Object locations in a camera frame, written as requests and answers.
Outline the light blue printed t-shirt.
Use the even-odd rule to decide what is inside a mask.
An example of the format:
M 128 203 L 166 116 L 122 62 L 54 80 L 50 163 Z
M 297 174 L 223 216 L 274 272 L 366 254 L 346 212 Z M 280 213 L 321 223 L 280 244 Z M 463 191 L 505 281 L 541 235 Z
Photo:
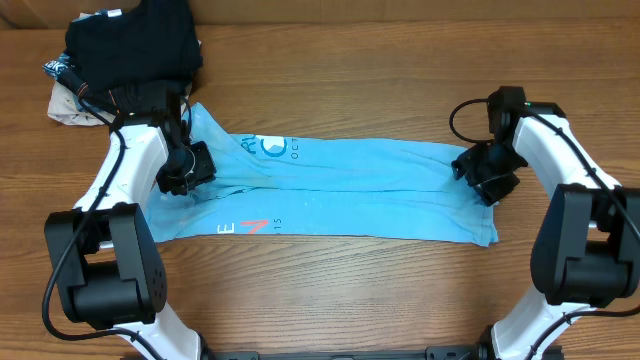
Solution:
M 498 240 L 492 207 L 453 177 L 458 146 L 229 134 L 201 104 L 188 117 L 216 174 L 186 196 L 153 191 L 145 216 L 158 242 L 222 234 Z

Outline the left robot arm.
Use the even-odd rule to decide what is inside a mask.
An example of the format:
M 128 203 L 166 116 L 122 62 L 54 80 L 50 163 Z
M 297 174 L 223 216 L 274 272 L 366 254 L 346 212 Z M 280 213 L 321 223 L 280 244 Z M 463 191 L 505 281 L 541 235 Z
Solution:
M 41 305 L 46 330 L 64 341 L 119 336 L 145 359 L 211 359 L 204 337 L 167 302 L 167 275 L 143 210 L 153 189 L 186 196 L 216 168 L 190 139 L 189 107 L 167 83 L 109 96 L 108 154 L 89 190 L 49 215 L 52 264 Z

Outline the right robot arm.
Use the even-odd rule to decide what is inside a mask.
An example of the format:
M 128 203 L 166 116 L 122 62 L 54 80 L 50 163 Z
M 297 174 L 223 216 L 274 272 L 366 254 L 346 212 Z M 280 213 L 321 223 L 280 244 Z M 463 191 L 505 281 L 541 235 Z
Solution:
M 561 359 L 555 340 L 582 318 L 628 318 L 611 311 L 639 286 L 639 191 L 604 172 L 572 134 L 563 110 L 530 102 L 521 87 L 483 99 L 490 140 L 475 140 L 451 164 L 485 205 L 510 194 L 516 171 L 533 169 L 550 203 L 530 257 L 532 285 L 474 345 L 431 346 L 428 359 Z

